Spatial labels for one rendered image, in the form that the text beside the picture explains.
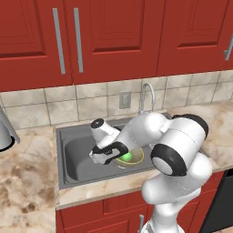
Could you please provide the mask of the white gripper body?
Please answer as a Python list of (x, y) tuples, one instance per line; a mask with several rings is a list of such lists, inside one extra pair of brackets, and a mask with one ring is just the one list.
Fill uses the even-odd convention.
[(106, 155), (105, 154), (95, 154), (93, 151), (89, 153), (89, 156), (96, 164), (104, 165), (106, 162)]

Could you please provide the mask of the grey steel sink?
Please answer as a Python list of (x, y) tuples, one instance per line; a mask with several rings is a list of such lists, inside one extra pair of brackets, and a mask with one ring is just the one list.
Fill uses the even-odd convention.
[(58, 186), (60, 189), (81, 186), (115, 177), (154, 169), (150, 160), (152, 146), (142, 147), (144, 160), (133, 167), (121, 168), (115, 162), (95, 164), (89, 152), (96, 144), (89, 124), (56, 129)]

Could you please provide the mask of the grey cone-shaped appliance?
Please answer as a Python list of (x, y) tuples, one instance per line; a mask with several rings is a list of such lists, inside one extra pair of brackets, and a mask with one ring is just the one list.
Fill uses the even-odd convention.
[(0, 152), (9, 149), (15, 142), (20, 143), (20, 137), (0, 107)]

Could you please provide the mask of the black dishwasher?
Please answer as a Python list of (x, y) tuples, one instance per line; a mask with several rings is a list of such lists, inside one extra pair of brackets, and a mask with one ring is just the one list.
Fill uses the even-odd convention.
[(233, 227), (233, 168), (225, 171), (200, 233), (229, 227)]

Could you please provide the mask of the yellow glass bowl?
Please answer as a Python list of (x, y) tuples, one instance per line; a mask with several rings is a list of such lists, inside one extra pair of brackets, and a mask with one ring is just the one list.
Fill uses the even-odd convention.
[(132, 155), (132, 158), (128, 162), (124, 162), (118, 158), (114, 159), (113, 162), (118, 167), (134, 167), (136, 165), (139, 165), (144, 160), (144, 152), (143, 149), (140, 147), (138, 149), (133, 149), (129, 151)]

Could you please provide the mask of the grey wall socket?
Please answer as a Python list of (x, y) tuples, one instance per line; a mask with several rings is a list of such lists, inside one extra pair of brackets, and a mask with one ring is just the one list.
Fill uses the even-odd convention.
[(125, 91), (119, 94), (119, 108), (126, 109), (131, 106), (131, 92)]

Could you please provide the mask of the silver curved tap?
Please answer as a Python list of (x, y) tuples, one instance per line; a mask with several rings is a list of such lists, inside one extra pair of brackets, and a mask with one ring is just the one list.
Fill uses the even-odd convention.
[[(151, 94), (151, 109), (149, 111), (146, 111), (144, 109), (144, 104), (145, 104), (145, 96), (146, 96), (146, 88), (149, 88), (150, 94)], [(156, 95), (155, 95), (155, 91), (154, 88), (152, 87), (151, 84), (149, 83), (145, 83), (142, 86), (142, 92), (141, 92), (141, 96), (140, 96), (140, 102), (139, 102), (139, 110), (138, 110), (138, 114), (142, 115), (144, 113), (150, 113), (153, 112), (155, 109), (155, 103), (156, 103)]]

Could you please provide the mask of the red base cupboard door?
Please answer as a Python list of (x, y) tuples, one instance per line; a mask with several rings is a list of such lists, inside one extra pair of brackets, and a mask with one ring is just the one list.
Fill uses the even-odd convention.
[(180, 210), (177, 223), (185, 233), (199, 233), (223, 175), (223, 171), (214, 173), (201, 188), (200, 195)]
[(141, 192), (128, 193), (56, 211), (56, 233), (137, 233), (152, 206)]

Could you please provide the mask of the red wall cupboard door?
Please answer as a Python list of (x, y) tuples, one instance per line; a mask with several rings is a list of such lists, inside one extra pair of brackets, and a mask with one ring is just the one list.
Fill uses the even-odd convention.
[[(61, 75), (53, 8), (66, 66)], [(72, 83), (63, 0), (0, 0), (0, 92)]]
[(158, 76), (233, 70), (233, 0), (166, 0)]
[[(154, 76), (165, 0), (64, 0), (76, 85)], [(74, 8), (84, 72), (78, 72)]]

